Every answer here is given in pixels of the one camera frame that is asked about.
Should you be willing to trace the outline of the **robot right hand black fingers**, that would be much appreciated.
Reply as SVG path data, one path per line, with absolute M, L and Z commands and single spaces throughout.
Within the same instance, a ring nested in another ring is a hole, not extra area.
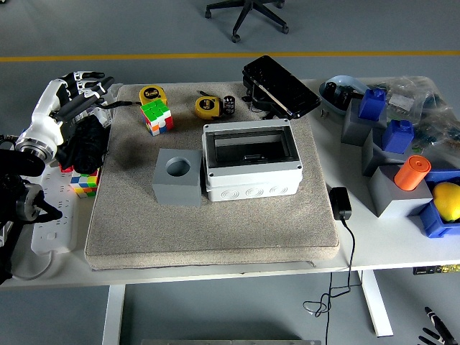
M 458 341 L 454 338 L 451 332 L 448 330 L 444 322 L 437 316 L 437 314 L 428 306 L 425 307 L 425 312 L 428 318 L 431 320 L 436 332 L 423 328 L 423 332 L 430 336 L 426 338 L 424 336 L 419 336 L 418 339 L 424 344 L 436 345 L 436 344 L 448 344 L 448 345 L 458 345 Z

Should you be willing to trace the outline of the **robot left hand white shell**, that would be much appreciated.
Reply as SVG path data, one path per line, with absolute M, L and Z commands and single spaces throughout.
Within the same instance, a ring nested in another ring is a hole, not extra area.
M 114 78 L 102 72 L 76 71 L 50 81 L 32 112 L 30 126 L 16 141 L 15 150 L 54 157 L 65 142 L 65 125 L 99 101 Z

